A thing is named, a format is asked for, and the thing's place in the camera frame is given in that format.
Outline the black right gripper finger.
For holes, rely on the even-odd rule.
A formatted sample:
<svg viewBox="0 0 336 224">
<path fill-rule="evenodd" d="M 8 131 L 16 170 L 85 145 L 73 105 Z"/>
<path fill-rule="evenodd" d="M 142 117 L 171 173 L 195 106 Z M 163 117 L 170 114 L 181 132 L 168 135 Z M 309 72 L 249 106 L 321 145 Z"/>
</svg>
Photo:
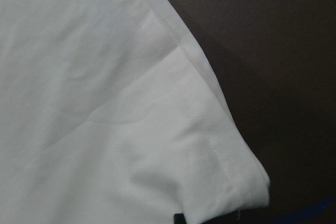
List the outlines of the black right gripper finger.
<svg viewBox="0 0 336 224">
<path fill-rule="evenodd" d="M 173 216 L 173 223 L 174 224 L 185 224 L 185 217 L 184 214 L 174 214 Z"/>
</svg>

